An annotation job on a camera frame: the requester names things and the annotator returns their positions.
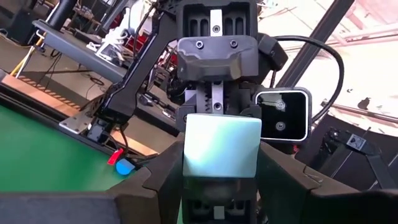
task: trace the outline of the metal bracket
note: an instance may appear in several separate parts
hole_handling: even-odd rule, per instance
[[[88,128],[93,120],[92,117],[88,116],[89,111],[90,107],[87,107],[78,114],[59,122],[59,125],[74,134],[80,134]]]

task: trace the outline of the yellow cable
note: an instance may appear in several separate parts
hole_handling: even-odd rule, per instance
[[[36,46],[40,46],[40,45],[42,44],[42,42],[43,42],[43,39],[40,38],[40,39],[36,42]],[[30,56],[33,54],[34,51],[35,51],[35,50],[33,49],[30,53],[28,53],[28,54],[19,62],[19,64],[18,64],[18,65],[12,70],[12,72],[10,73],[11,76],[14,76],[14,75],[19,71],[19,69],[21,69],[22,65],[23,65],[24,62],[25,62],[25,58],[30,57]]]

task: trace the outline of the wooden board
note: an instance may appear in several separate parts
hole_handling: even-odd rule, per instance
[[[2,81],[2,84],[7,85],[13,89],[18,90],[19,92],[30,96],[31,98],[42,102],[43,104],[67,115],[67,116],[73,116],[77,114],[79,111],[76,108],[73,108],[64,102],[46,94],[42,90],[39,90],[38,88],[35,88],[34,86],[25,83],[21,80],[18,80],[10,75],[6,75]],[[124,144],[123,137],[121,136],[121,133],[119,131],[114,131],[112,134],[112,137],[117,140],[117,142]],[[136,151],[139,154],[142,154],[144,156],[149,156],[153,154],[157,154],[156,151],[153,149],[135,141],[134,139],[131,139],[127,137],[127,142],[129,144],[129,147],[133,150]]]

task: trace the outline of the blue object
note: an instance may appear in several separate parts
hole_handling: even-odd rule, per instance
[[[260,119],[222,114],[188,114],[183,175],[254,177],[260,138]]]
[[[116,171],[121,175],[129,175],[136,168],[126,159],[121,159],[116,163]]]

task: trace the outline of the black plastic housing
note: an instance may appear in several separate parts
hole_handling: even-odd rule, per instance
[[[186,0],[177,9],[177,38],[210,36],[210,11],[223,10],[223,35],[257,38],[257,4],[253,0]]]

